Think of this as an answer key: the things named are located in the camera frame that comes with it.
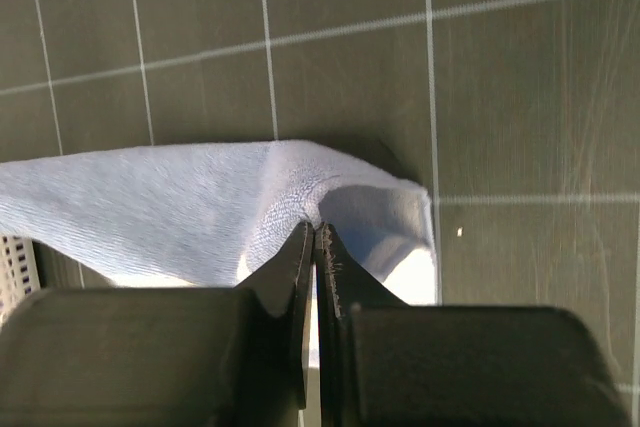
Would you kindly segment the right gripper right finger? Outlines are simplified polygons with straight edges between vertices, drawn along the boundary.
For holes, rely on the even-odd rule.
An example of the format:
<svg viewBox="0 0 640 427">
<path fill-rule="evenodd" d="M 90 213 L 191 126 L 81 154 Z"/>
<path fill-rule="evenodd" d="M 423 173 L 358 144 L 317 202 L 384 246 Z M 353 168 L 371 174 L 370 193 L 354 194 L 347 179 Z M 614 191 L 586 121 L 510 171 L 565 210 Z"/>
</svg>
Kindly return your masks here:
<svg viewBox="0 0 640 427">
<path fill-rule="evenodd" d="M 325 426 L 626 426 L 582 321 L 542 306 L 412 306 L 315 235 Z"/>
</svg>

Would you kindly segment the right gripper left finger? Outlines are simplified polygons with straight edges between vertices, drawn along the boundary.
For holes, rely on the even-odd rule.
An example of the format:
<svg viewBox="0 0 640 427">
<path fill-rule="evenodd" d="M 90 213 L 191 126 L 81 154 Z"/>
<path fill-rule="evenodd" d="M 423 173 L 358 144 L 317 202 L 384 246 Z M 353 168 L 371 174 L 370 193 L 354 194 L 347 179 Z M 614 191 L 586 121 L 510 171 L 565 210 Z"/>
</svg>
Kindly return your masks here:
<svg viewBox="0 0 640 427">
<path fill-rule="evenodd" d="M 314 232 L 232 288 L 43 290 L 1 331 L 5 426 L 294 426 Z"/>
</svg>

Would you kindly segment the light blue towel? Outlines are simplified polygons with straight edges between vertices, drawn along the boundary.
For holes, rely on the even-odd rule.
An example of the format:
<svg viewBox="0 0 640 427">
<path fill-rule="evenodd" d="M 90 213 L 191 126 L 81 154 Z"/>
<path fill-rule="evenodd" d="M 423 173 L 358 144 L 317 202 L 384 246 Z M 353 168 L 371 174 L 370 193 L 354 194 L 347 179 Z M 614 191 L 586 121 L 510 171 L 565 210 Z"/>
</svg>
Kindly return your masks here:
<svg viewBox="0 0 640 427">
<path fill-rule="evenodd" d="M 1 167 L 2 231 L 118 286 L 237 285 L 303 222 L 331 224 L 401 300 L 435 303 L 427 190 L 316 143 L 136 147 Z"/>
</svg>

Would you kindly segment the white plastic mesh basket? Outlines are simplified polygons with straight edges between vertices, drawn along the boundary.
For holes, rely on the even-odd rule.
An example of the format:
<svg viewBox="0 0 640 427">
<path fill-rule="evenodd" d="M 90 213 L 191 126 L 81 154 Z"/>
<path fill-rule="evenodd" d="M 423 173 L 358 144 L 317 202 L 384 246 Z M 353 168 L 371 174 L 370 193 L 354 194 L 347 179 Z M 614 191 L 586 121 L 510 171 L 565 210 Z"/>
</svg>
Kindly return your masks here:
<svg viewBox="0 0 640 427">
<path fill-rule="evenodd" d="M 30 239 L 2 235 L 0 254 L 0 313 L 4 324 L 27 296 L 40 289 L 40 280 Z"/>
</svg>

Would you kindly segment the black grid mat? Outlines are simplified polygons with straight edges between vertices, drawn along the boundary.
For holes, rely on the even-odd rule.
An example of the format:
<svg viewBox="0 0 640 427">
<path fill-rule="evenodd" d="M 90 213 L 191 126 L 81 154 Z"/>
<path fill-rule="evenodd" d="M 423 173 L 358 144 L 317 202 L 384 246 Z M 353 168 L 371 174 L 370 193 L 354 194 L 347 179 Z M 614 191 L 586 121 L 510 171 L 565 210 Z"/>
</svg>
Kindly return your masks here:
<svg viewBox="0 0 640 427">
<path fill-rule="evenodd" d="M 438 298 L 572 310 L 639 414 L 639 0 L 1 0 L 1 157 L 309 139 L 423 184 Z"/>
</svg>

